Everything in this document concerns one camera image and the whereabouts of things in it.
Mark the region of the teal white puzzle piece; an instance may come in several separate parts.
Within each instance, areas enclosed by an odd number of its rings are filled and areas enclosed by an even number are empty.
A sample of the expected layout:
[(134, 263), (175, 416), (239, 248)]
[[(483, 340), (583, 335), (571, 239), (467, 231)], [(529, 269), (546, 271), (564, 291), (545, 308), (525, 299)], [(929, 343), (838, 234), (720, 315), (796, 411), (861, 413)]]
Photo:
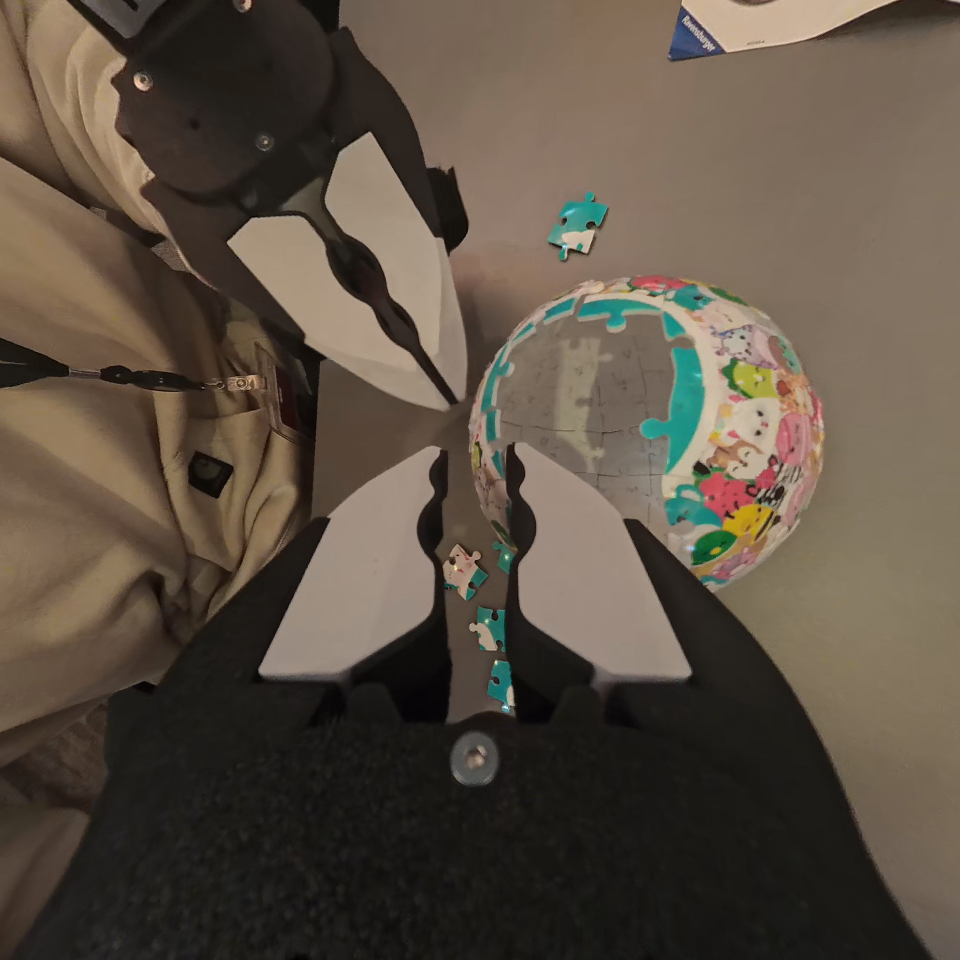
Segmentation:
[(609, 207), (597, 201), (593, 191), (568, 201), (551, 227), (547, 243), (556, 248), (558, 261), (566, 263), (571, 255), (588, 255), (596, 232), (603, 226)]

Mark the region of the white pink puzzle piece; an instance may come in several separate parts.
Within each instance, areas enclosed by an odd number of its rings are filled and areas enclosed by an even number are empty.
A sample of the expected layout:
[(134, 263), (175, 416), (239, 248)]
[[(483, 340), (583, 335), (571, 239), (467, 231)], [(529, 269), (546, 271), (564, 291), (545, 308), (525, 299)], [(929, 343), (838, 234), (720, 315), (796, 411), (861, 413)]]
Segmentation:
[(470, 551), (459, 543), (454, 544), (441, 565), (444, 588), (464, 601), (471, 601), (488, 579), (487, 572), (480, 566), (481, 559), (480, 551)]

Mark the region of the white instruction sheet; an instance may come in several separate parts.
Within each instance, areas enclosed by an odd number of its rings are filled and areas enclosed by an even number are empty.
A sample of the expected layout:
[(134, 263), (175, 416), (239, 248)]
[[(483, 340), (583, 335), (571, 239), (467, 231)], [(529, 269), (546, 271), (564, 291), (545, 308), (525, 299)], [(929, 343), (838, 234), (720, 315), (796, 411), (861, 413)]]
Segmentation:
[(682, 1), (668, 60), (724, 54), (843, 35), (916, 14), (922, 2)]

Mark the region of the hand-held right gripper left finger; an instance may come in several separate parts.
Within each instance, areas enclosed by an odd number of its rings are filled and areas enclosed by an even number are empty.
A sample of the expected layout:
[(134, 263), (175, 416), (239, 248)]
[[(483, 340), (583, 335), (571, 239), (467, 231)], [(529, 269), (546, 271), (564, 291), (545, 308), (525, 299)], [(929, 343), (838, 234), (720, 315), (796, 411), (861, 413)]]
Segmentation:
[(427, 446), (328, 517), (258, 668), (269, 682), (381, 685), (408, 721), (444, 723), (452, 664), (437, 557), (449, 455)]

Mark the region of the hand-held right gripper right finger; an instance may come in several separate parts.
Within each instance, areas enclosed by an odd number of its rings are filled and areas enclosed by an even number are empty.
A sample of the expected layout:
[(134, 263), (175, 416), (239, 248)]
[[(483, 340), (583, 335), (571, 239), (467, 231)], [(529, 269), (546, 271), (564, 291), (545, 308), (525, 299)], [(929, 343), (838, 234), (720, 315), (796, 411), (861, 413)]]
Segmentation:
[(684, 683), (692, 668), (618, 510), (527, 442), (506, 460), (506, 652), (517, 719), (542, 722), (568, 690)]

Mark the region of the colourful puzzle ball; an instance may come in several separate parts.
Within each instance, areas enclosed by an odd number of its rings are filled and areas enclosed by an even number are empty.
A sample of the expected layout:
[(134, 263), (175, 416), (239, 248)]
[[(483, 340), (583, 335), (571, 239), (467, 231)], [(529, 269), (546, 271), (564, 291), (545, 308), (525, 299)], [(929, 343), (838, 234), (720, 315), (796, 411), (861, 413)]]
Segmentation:
[(823, 405), (786, 333), (718, 286), (665, 275), (586, 281), (539, 306), (487, 366), (468, 430), (506, 550), (507, 449), (523, 442), (714, 592), (790, 537), (824, 465)]

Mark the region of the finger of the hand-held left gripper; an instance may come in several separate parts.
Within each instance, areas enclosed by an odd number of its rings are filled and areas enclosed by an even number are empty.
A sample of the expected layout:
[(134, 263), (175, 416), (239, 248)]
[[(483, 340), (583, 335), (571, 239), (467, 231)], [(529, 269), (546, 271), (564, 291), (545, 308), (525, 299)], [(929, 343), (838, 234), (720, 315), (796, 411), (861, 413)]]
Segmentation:
[(467, 338), (450, 257), (371, 132), (338, 155), (325, 193), (337, 225), (377, 260), (394, 302), (414, 322), (418, 341), (446, 388), (446, 399), (416, 359), (391, 342), (375, 319), (355, 345), (330, 357), (354, 376), (403, 402), (454, 407), (467, 392)]
[(355, 346), (364, 321), (376, 320), (389, 339), (373, 308), (335, 277), (325, 244), (305, 216), (254, 218), (227, 245), (299, 327), (306, 344), (343, 369), (330, 354)]

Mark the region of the person's left forearm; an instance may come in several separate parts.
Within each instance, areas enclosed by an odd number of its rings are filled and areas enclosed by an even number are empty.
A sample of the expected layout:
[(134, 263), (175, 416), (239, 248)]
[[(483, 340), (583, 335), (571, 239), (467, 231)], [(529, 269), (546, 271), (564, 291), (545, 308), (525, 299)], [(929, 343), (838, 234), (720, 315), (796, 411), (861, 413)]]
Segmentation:
[(1, 3), (2, 158), (88, 208), (166, 234), (152, 177), (117, 132), (123, 57), (67, 2)]

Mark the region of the plastic id badge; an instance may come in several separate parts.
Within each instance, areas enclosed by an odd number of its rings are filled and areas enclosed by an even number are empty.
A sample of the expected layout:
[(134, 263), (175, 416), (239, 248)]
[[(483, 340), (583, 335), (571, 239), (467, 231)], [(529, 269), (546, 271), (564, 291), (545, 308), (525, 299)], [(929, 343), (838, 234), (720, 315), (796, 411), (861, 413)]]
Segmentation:
[(312, 445), (317, 401), (303, 362), (265, 340), (256, 342), (255, 357), (270, 429), (288, 442)]

